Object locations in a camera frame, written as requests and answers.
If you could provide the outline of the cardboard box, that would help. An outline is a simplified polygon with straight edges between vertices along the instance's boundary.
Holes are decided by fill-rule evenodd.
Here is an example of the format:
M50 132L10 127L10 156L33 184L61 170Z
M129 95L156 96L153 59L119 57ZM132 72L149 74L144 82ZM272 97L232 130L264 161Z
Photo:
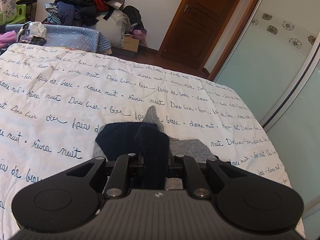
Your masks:
M140 40L125 36L123 49L136 53L139 48L139 43L140 43Z

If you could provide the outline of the white quilt with script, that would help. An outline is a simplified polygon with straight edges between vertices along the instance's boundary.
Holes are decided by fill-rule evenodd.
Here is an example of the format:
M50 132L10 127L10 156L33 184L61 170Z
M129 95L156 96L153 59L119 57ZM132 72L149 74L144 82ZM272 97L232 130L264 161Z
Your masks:
M93 157L105 124L145 121L179 141L290 185L285 166L254 114L231 88L112 56L13 44L1 55L1 239L18 226L11 211L22 188Z

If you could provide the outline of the crumpled white plastic bag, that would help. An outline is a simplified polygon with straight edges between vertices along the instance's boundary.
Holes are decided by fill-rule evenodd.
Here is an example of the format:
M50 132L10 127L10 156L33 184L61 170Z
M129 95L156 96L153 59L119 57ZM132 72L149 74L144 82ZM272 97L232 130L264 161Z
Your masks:
M17 33L17 42L43 46L46 44L47 29L41 22L27 22Z

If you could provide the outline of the folded clothes stack left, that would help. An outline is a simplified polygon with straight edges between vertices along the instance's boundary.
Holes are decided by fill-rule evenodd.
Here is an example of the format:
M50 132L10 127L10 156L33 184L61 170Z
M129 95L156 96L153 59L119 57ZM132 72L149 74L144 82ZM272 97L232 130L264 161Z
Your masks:
M8 44L16 43L17 36L14 30L0 34L0 48L4 48Z

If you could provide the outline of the pile of clothes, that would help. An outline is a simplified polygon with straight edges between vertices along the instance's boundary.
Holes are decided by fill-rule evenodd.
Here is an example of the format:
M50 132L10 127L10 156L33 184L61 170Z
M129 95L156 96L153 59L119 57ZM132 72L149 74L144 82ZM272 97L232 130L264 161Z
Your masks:
M146 45L147 30L140 11L125 5L125 0L54 0L44 6L50 24L97 30L113 48L122 49L125 36Z

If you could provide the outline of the floral pillow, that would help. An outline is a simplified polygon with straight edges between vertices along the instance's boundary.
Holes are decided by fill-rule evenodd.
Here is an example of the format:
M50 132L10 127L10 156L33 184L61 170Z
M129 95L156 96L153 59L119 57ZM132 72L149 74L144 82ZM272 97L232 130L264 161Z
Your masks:
M13 21L17 15L16 0L1 0L1 12L4 23Z

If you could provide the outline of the navy blue garment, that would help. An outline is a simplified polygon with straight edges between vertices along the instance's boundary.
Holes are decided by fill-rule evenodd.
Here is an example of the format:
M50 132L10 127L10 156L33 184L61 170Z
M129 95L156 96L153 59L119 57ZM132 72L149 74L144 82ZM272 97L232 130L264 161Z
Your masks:
M169 157L169 137L156 124L147 122L117 122L107 124L95 142L107 160L134 153L144 159L142 187L163 190Z

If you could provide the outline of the brown wooden door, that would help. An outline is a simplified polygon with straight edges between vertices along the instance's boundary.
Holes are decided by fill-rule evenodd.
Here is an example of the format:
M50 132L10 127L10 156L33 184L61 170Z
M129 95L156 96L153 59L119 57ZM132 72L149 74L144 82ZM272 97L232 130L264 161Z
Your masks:
M240 0L182 0L164 37L158 56L165 69L201 72L212 80L239 37L258 0L250 0L235 32L213 70L205 67Z

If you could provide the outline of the frosted glass wardrobe door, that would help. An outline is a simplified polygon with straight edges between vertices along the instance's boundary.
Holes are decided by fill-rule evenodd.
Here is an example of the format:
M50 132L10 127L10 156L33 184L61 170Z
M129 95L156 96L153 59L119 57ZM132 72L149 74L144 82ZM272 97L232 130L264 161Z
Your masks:
M259 0L216 81L255 115L319 238L319 0Z

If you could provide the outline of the grey knit sweater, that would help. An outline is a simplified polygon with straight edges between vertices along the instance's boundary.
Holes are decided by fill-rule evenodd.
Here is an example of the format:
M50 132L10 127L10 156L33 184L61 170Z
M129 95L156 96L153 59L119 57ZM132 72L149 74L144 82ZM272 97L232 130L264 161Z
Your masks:
M146 115L144 116L144 119L141 122L156 124L158 129L164 133L164 126L160 122L155 106L151 106L148 108ZM103 128L106 125L107 124L105 124L99 129L98 134L103 130ZM213 156L210 149L204 143L202 143L199 139L178 140L178 139L169 137L169 157L168 158L178 154L193 157L198 163L205 163L208 158ZM100 147L97 145L96 142L94 143L92 157L106 158L103 151L100 149ZM141 185L141 183L143 182L142 175L139 175L137 179L132 180L134 187L142 187Z

